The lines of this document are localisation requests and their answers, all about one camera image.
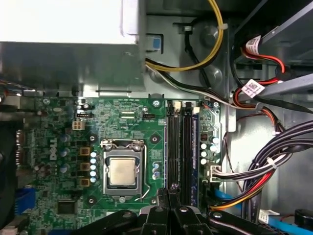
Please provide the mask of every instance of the plastic clip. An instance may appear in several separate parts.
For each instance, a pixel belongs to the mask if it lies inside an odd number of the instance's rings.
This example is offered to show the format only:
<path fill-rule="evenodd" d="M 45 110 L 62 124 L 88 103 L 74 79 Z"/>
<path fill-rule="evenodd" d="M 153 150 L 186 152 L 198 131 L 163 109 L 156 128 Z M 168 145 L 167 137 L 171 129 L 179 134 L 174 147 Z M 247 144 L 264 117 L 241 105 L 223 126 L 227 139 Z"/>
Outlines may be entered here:
<path fill-rule="evenodd" d="M 267 158 L 266 161 L 268 164 L 272 165 L 275 170 L 277 169 L 277 166 L 272 158 Z"/>

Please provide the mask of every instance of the blue connector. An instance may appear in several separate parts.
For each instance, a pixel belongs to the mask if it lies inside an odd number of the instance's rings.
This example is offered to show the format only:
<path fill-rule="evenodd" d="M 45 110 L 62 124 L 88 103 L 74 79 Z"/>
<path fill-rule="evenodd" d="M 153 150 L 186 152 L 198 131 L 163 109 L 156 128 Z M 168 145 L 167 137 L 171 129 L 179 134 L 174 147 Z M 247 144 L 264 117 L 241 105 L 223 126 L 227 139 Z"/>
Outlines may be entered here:
<path fill-rule="evenodd" d="M 36 190 L 34 188 L 22 188 L 15 192 L 15 214 L 22 214 L 27 209 L 33 209 L 36 205 Z"/>

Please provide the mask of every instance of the white label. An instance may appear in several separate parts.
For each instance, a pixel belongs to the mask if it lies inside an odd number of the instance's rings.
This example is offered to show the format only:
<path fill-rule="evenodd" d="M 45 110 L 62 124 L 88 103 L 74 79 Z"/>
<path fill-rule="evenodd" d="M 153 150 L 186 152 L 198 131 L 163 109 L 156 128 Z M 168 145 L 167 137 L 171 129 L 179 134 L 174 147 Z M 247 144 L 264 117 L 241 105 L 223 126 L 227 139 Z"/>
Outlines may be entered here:
<path fill-rule="evenodd" d="M 259 94 L 261 91 L 265 89 L 264 86 L 260 85 L 253 79 L 250 79 L 243 87 L 242 91 L 248 95 L 250 98 L 255 97 L 257 94 Z"/>
<path fill-rule="evenodd" d="M 261 35 L 257 36 L 246 43 L 246 51 L 253 55 L 259 55 L 259 43 Z"/>
<path fill-rule="evenodd" d="M 57 146 L 58 146 L 57 138 L 50 140 L 50 160 L 52 161 L 57 160 Z"/>
<path fill-rule="evenodd" d="M 260 210 L 259 221 L 268 224 L 268 214 Z"/>

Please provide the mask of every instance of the cable tie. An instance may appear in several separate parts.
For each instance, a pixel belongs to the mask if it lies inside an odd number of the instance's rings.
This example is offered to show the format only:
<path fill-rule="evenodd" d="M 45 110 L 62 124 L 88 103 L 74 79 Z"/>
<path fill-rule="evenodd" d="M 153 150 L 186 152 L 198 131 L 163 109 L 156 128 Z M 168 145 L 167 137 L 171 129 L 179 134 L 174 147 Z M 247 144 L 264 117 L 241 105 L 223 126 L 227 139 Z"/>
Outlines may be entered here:
<path fill-rule="evenodd" d="M 228 29 L 228 24 L 224 23 L 221 26 L 218 26 L 217 29 L 226 30 L 226 29 Z"/>
<path fill-rule="evenodd" d="M 264 105 L 262 103 L 257 103 L 255 106 L 255 110 L 261 111 L 264 108 Z"/>
<path fill-rule="evenodd" d="M 277 166 L 272 158 L 267 158 L 266 161 L 268 164 L 272 165 L 275 170 L 277 169 Z"/>
<path fill-rule="evenodd" d="M 273 132 L 272 132 L 272 135 L 273 135 L 273 136 L 277 136 L 277 135 L 279 135 L 280 133 L 281 133 L 281 132 L 279 132 L 279 131 L 273 131 Z"/>

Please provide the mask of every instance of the zip tie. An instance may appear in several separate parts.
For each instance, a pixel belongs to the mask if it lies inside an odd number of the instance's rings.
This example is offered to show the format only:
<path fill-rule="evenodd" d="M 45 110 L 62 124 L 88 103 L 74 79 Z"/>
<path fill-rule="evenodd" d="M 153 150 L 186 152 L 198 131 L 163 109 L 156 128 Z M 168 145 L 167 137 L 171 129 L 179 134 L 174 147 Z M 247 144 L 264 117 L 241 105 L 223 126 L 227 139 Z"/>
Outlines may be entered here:
<path fill-rule="evenodd" d="M 226 30 L 226 29 L 228 29 L 228 24 L 224 23 L 221 26 L 218 26 L 217 29 Z"/>
<path fill-rule="evenodd" d="M 277 136 L 277 135 L 279 135 L 280 133 L 281 133 L 281 132 L 279 132 L 279 131 L 273 131 L 273 132 L 272 132 L 272 135 L 273 135 L 273 136 Z"/>
<path fill-rule="evenodd" d="M 277 169 L 277 166 L 272 158 L 267 158 L 266 161 L 268 164 L 272 165 L 275 170 Z"/>

